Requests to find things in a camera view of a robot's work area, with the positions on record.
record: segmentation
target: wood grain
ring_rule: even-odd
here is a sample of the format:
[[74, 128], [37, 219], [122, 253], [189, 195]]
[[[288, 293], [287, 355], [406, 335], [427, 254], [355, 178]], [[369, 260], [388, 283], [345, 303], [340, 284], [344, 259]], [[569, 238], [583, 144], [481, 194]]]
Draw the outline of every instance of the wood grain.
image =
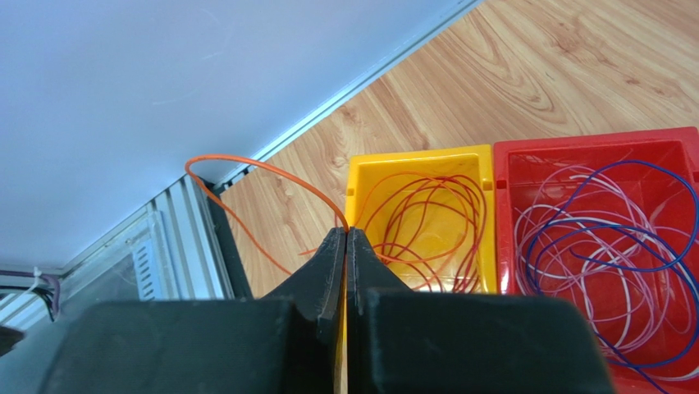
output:
[[[269, 160], [341, 207], [351, 156], [699, 124], [696, 0], [486, 0]], [[223, 195], [286, 267], [329, 208], [255, 170]], [[253, 293], [285, 275], [232, 225]]]

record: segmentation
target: orange cable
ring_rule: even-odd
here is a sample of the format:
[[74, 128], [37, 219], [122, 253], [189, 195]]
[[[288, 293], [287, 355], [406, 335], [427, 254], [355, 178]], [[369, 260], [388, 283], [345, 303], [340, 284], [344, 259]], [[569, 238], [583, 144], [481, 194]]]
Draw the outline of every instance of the orange cable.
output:
[[309, 250], [306, 250], [304, 252], [299, 253], [299, 256], [308, 256], [311, 253], [316, 253], [317, 250], [318, 250], [318, 248], [309, 249]]
[[[398, 247], [398, 248], [401, 250], [401, 251], [399, 252], [399, 255], [402, 254], [402, 252], [404, 252], [404, 251], [406, 251], [406, 252], [408, 252], [408, 253], [410, 253], [410, 254], [413, 254], [415, 257], [417, 257], [417, 259], [415, 259], [415, 260], [413, 260], [413, 261], [405, 261], [405, 260], [402, 260], [402, 259], [396, 259], [395, 257], [392, 258], [392, 257], [389, 257], [389, 256], [387, 256], [387, 255], [385, 255], [385, 254], [378, 253], [378, 252], [375, 251], [375, 253], [377, 253], [377, 257], [379, 257], [385, 264], [389, 264], [389, 263], [391, 263], [391, 262], [393, 262], [393, 263], [406, 263], [406, 264], [409, 265], [412, 269], [415, 269], [416, 271], [418, 271], [418, 273], [420, 274], [420, 276], [422, 276], [423, 279], [425, 279], [425, 283], [422, 284], [421, 286], [425, 286], [425, 285], [430, 286], [430, 285], [431, 285], [430, 282], [431, 282], [433, 279], [436, 279], [437, 282], [438, 282], [438, 284], [440, 285], [441, 291], [443, 291], [443, 287], [441, 287], [441, 281], [439, 280], [439, 274], [438, 274], [438, 273], [439, 273], [439, 272], [454, 258], [454, 256], [455, 256], [455, 255], [454, 255], [454, 252], [464, 243], [465, 238], [466, 238], [466, 236], [467, 236], [467, 234], [468, 234], [468, 225], [469, 225], [469, 223], [471, 223], [471, 224], [474, 225], [474, 234], [473, 234], [473, 237], [474, 237], [474, 245], [473, 245], [473, 247], [471, 248], [471, 250], [467, 253], [467, 255], [464, 256], [464, 260], [463, 260], [462, 263], [460, 264], [459, 269], [457, 270], [456, 275], [457, 275], [457, 276], [459, 275], [459, 273], [461, 272], [461, 270], [464, 268], [464, 264], [465, 264], [467, 261], [468, 261], [468, 264], [466, 265], [466, 270], [465, 270], [465, 272], [466, 272], [466, 273], [470, 272], [471, 267], [473, 267], [473, 266], [472, 266], [473, 261], [471, 261], [471, 260], [472, 260], [472, 258], [475, 256], [475, 254], [477, 253], [477, 246], [478, 246], [478, 244], [480, 244], [480, 240], [481, 240], [481, 238], [482, 238], [482, 232], [479, 231], [479, 229], [478, 229], [478, 227], [477, 227], [477, 223], [479, 222], [479, 221], [478, 221], [478, 216], [480, 216], [480, 215], [479, 215], [478, 209], [476, 209], [476, 204], [478, 204], [478, 205], [480, 205], [480, 203], [485, 204], [485, 195], [483, 194], [483, 192], [482, 192], [480, 186], [479, 186], [475, 181], [473, 181], [471, 178], [468, 178], [467, 176], [448, 176], [448, 177], [434, 176], [434, 177], [433, 177], [433, 176], [427, 176], [426, 174], [423, 174], [423, 173], [420, 173], [420, 172], [399, 172], [399, 173], [391, 174], [391, 175], [389, 175], [389, 176], [385, 176], [384, 178], [382, 178], [381, 180], [379, 180], [379, 182], [377, 182], [377, 183], [371, 188], [371, 190], [368, 192], [367, 198], [364, 200], [364, 202], [363, 202], [363, 204], [361, 205], [361, 207], [359, 207], [359, 215], [358, 215], [358, 217], [357, 217], [357, 222], [361, 222], [361, 218], [362, 218], [362, 216], [363, 216], [363, 214], [364, 214], [364, 212], [365, 212], [365, 210], [366, 210], [366, 207], [367, 207], [367, 202], [368, 202], [368, 200], [370, 199], [370, 197], [374, 194], [374, 192], [377, 190], [378, 186], [379, 186], [381, 183], [383, 183], [384, 181], [387, 181], [388, 179], [390, 179], [390, 178], [392, 178], [392, 177], [395, 177], [395, 176], [404, 176], [404, 175], [415, 175], [415, 176], [420, 176], [422, 179], [418, 179], [418, 180], [416, 180], [416, 181], [411, 181], [411, 182], [409, 182], [407, 185], [402, 186], [401, 188], [399, 188], [399, 189], [398, 189], [396, 192], [394, 192], [390, 197], [388, 197], [387, 199], [383, 200], [383, 202], [380, 204], [380, 206], [374, 211], [374, 213], [371, 215], [371, 217], [367, 220], [367, 223], [364, 225], [364, 227], [369, 227], [371, 221], [372, 221], [372, 220], [374, 219], [374, 217], [378, 214], [378, 212], [381, 211], [381, 210], [386, 206], [386, 204], [388, 204], [388, 202], [389, 202], [391, 199], [393, 199], [394, 197], [396, 197], [401, 191], [407, 189], [408, 187], [410, 187], [410, 186], [412, 186], [412, 185], [419, 184], [419, 183], [422, 182], [422, 185], [421, 185], [421, 186], [419, 186], [415, 191], [413, 191], [412, 193], [410, 193], [410, 195], [408, 195], [407, 197], [405, 197], [405, 198], [403, 199], [403, 201], [401, 201], [401, 202], [398, 204], [398, 207], [396, 207], [396, 211], [393, 212], [393, 214], [391, 215], [391, 218], [389, 219], [388, 228], [386, 229], [386, 234], [384, 235], [384, 242], [379, 243], [379, 244], [375, 244], [375, 245], [372, 246], [372, 248], [373, 248], [373, 249], [379, 248], [379, 249], [381, 249], [381, 251], [383, 251], [386, 247], [389, 247], [391, 250], [392, 250], [392, 248], [394, 248], [394, 247]], [[473, 190], [471, 190], [471, 188], [470, 188], [469, 186], [467, 186], [466, 184], [464, 184], [462, 181], [457, 181], [456, 179], [458, 179], [458, 178], [463, 178], [463, 179], [465, 179], [466, 181], [468, 181], [468, 183], [471, 183], [471, 184], [472, 184], [473, 186], [475, 186], [475, 188], [478, 190], [478, 193], [476, 193], [476, 192], [474, 192]], [[433, 182], [433, 181], [436, 182], [436, 186], [427, 186], [429, 183], [431, 183], [431, 182]], [[457, 191], [457, 190], [453, 190], [453, 189], [451, 189], [449, 186], [445, 185], [445, 183], [447, 183], [447, 182], [448, 182], [448, 183], [454, 183], [454, 184], [456, 184], [457, 186], [460, 186], [460, 187], [464, 188], [464, 191], [466, 192], [466, 195], [462, 195], [461, 192], [459, 192], [459, 191]], [[430, 198], [430, 197], [431, 197], [432, 194], [433, 194], [436, 190], [438, 190], [438, 189], [449, 191], [449, 192], [456, 198], [456, 200], [459, 202], [459, 204], [461, 205], [461, 208], [462, 208], [464, 211], [463, 211], [463, 212], [459, 212], [458, 209], [456, 209], [456, 208], [448, 207], [448, 206], [446, 206], [445, 204], [440, 204], [440, 203], [431, 201], [431, 198]], [[420, 191], [428, 191], [428, 190], [431, 190], [432, 192], [431, 192], [430, 195], [427, 197], [427, 200], [421, 201], [421, 202], [414, 202], [414, 203], [411, 203], [411, 202], [410, 202], [410, 200], [413, 198], [413, 196], [414, 196], [415, 194], [419, 193]], [[466, 206], [464, 205], [464, 202], [463, 202], [461, 199], [465, 199], [466, 201], [468, 201], [468, 205], [470, 205], [470, 208], [473, 210], [473, 215], [474, 215], [474, 218], [473, 218], [473, 219], [471, 219], [471, 218], [468, 217], [468, 214], [467, 214], [467, 211], [468, 211], [468, 210], [466, 209]], [[464, 231], [464, 236], [462, 237], [462, 239], [460, 239], [459, 241], [457, 241], [456, 247], [454, 247], [452, 250], [450, 250], [450, 251], [448, 251], [448, 252], [446, 252], [446, 253], [444, 253], [444, 254], [439, 254], [439, 255], [437, 255], [437, 256], [432, 256], [431, 258], [423, 259], [423, 258], [421, 258], [420, 256], [417, 256], [417, 255], [409, 248], [410, 245], [412, 244], [412, 241], [413, 241], [413, 239], [414, 239], [414, 236], [416, 236], [417, 234], [413, 235], [413, 239], [411, 239], [411, 241], [410, 241], [407, 245], [400, 245], [400, 244], [395, 243], [395, 241], [396, 241], [395, 238], [396, 238], [397, 235], [398, 235], [397, 232], [394, 234], [393, 240], [392, 240], [392, 241], [388, 241], [387, 238], [389, 237], [389, 232], [390, 232], [389, 228], [393, 227], [393, 226], [396, 224], [396, 222], [397, 222], [398, 227], [396, 228], [396, 231], [400, 231], [400, 227], [401, 227], [400, 224], [401, 224], [401, 222], [402, 222], [402, 218], [403, 218], [403, 215], [404, 215], [405, 211], [406, 211], [409, 207], [412, 207], [412, 206], [414, 206], [414, 205], [423, 205], [423, 206], [424, 206], [424, 209], [423, 209], [423, 219], [421, 219], [421, 223], [422, 223], [422, 220], [424, 220], [424, 214], [426, 213], [426, 210], [427, 210], [427, 206], [428, 206], [428, 205], [437, 205], [437, 206], [441, 206], [442, 208], [448, 208], [449, 210], [451, 210], [451, 211], [457, 213], [458, 215], [462, 216], [462, 218], [464, 218], [464, 220], [465, 220], [466, 229], [465, 229], [465, 231]], [[484, 212], [484, 214], [482, 215], [482, 219], [483, 219], [483, 221], [485, 222], [485, 219], [486, 219], [486, 214], [485, 214], [485, 212]], [[444, 263], [441, 264], [441, 266], [436, 270], [436, 272], [432, 270], [432, 267], [430, 267], [429, 264], [427, 264], [427, 261], [436, 259], [436, 258], [438, 258], [438, 257], [444, 257], [444, 256], [447, 256], [447, 255], [448, 255], [447, 260], [446, 260]], [[423, 263], [423, 264], [425, 264], [425, 265], [427, 266], [427, 269], [428, 269], [429, 271], [431, 271], [432, 277], [430, 277], [429, 279], [427, 279], [427, 277], [425, 277], [425, 276], [422, 274], [422, 272], [420, 272], [416, 267], [414, 267], [414, 265], [413, 265], [414, 263]], [[454, 288], [454, 291], [464, 291], [464, 290], [466, 290], [468, 284], [470, 284], [470, 283], [471, 283], [473, 280], [475, 280], [475, 279], [476, 279], [476, 277], [470, 277], [470, 278], [468, 278], [468, 279], [467, 279], [467, 278], [464, 278], [463, 280], [459, 280], [459, 279], [456, 277], [456, 278], [455, 278], [455, 288]]]
[[243, 221], [238, 217], [237, 214], [228, 207], [228, 205], [225, 205], [221, 199], [219, 199], [213, 192], [211, 192], [206, 185], [203, 183], [203, 181], [192, 172], [191, 167], [192, 164], [198, 163], [198, 162], [205, 162], [208, 160], [223, 160], [227, 162], [236, 162], [236, 163], [245, 163], [245, 164], [250, 164], [254, 165], [260, 168], [264, 168], [265, 170], [268, 170], [270, 172], [274, 172], [277, 175], [283, 176], [284, 178], [296, 183], [297, 185], [303, 187], [304, 189], [310, 191], [311, 193], [315, 194], [317, 197], [319, 197], [327, 206], [329, 206], [336, 215], [336, 218], [340, 219], [340, 222], [342, 223], [342, 227], [345, 229], [345, 233], [350, 232], [350, 225], [347, 223], [347, 219], [345, 218], [345, 215], [342, 213], [342, 210], [340, 210], [335, 203], [332, 202], [330, 197], [324, 195], [320, 190], [318, 190], [315, 186], [309, 184], [308, 182], [304, 181], [303, 179], [298, 178], [296, 175], [290, 174], [280, 168], [274, 167], [270, 164], [259, 162], [257, 160], [253, 160], [252, 158], [244, 158], [242, 156], [233, 156], [229, 154], [203, 154], [201, 156], [196, 156], [194, 158], [191, 158], [187, 160], [187, 163], [185, 164], [185, 171], [189, 176], [192, 177], [194, 182], [203, 190], [204, 193], [208, 196], [209, 199], [211, 199], [216, 205], [219, 207], [223, 208], [226, 212], [228, 212], [238, 224], [240, 224], [240, 227], [243, 229], [245, 234], [250, 237], [250, 240], [253, 242], [256, 248], [262, 254], [264, 254], [265, 257], [267, 257], [277, 268], [279, 268], [282, 272], [286, 273], [287, 275], [291, 275], [291, 271], [286, 269], [283, 265], [279, 264], [258, 242], [257, 239], [253, 236], [253, 233], [248, 229], [247, 226], [243, 223]]

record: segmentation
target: purple cable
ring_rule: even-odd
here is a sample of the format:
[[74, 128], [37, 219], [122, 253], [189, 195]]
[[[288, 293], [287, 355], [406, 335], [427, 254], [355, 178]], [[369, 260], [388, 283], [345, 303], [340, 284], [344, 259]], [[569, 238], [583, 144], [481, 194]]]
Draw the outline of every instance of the purple cable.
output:
[[[34, 277], [33, 273], [3, 271], [0, 269], [0, 276], [2, 275], [6, 277]], [[61, 297], [61, 283], [58, 281], [57, 277], [54, 277], [53, 275], [48, 275], [46, 273], [42, 273], [41, 275], [39, 275], [39, 277], [53, 287], [53, 301], [51, 303], [51, 311], [53, 312], [54, 316], [58, 316], [58, 312], [60, 312], [61, 310], [58, 306], [58, 301]]]

